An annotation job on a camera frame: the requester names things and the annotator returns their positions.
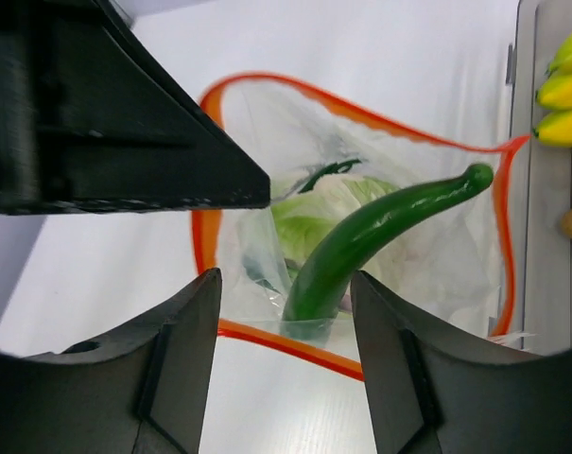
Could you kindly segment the clear zip top bag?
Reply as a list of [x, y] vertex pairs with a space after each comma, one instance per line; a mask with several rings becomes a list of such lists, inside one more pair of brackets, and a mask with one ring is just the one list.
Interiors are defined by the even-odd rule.
[[436, 183], [424, 183], [403, 189], [383, 200], [361, 208], [342, 221], [335, 232], [319, 246], [310, 263], [303, 267], [303, 276], [295, 284], [296, 304], [312, 302], [319, 305], [311, 312], [318, 322], [327, 312], [327, 304], [343, 295], [354, 271], [364, 265], [378, 250], [403, 232], [447, 208], [470, 200], [486, 189], [493, 192], [495, 224], [506, 276], [504, 304], [491, 329], [489, 342], [505, 345], [524, 338], [524, 332], [511, 329], [516, 306], [515, 254], [512, 246], [509, 216], [511, 168], [516, 154], [529, 141], [526, 135], [512, 138], [496, 148], [480, 148], [440, 138], [418, 131], [400, 122], [373, 113], [335, 96], [307, 82], [277, 74], [248, 72], [222, 79], [211, 85], [202, 95], [199, 105], [219, 126], [224, 124], [222, 100], [228, 89], [238, 82], [271, 81], [289, 86], [327, 109], [373, 130], [404, 138], [412, 143], [426, 143], [436, 147], [457, 148], [464, 152], [497, 155], [498, 169], [476, 164], [461, 176]]

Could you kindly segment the white cauliflower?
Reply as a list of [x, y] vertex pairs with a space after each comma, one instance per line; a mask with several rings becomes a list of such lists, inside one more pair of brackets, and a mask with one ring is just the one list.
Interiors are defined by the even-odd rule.
[[335, 317], [358, 270], [429, 308], [454, 295], [450, 272], [434, 265], [454, 262], [453, 236], [436, 216], [478, 196], [492, 180], [491, 170], [481, 166], [408, 188], [373, 177], [327, 175], [311, 190], [273, 205], [292, 281], [283, 320]]

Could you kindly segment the green chili pepper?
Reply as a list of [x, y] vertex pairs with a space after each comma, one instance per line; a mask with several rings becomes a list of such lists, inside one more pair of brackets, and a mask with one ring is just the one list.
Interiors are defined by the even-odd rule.
[[339, 222], [304, 262], [288, 293], [280, 334], [327, 337], [356, 271], [412, 227], [488, 189], [493, 168], [477, 163], [459, 176], [419, 183], [371, 201]]

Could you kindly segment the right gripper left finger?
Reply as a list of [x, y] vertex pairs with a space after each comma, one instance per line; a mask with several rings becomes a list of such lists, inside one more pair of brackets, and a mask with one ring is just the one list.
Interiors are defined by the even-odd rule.
[[222, 276], [59, 354], [0, 352], [0, 453], [196, 453]]

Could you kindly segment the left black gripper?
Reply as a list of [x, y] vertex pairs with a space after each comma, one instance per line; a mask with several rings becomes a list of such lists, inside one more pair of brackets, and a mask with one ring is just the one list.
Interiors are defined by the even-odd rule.
[[0, 199], [263, 208], [268, 174], [107, 1], [0, 1]]

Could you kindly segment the yellow banana bunch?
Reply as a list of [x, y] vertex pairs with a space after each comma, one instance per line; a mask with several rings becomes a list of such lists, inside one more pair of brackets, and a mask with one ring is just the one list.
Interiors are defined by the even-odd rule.
[[533, 128], [534, 137], [549, 146], [572, 148], [572, 33], [549, 63], [535, 100], [548, 113]]

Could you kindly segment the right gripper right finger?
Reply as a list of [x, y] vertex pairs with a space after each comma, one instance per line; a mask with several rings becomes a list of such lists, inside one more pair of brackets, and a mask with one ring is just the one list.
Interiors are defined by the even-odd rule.
[[381, 453], [572, 453], [572, 349], [541, 357], [471, 335], [365, 272], [355, 334]]

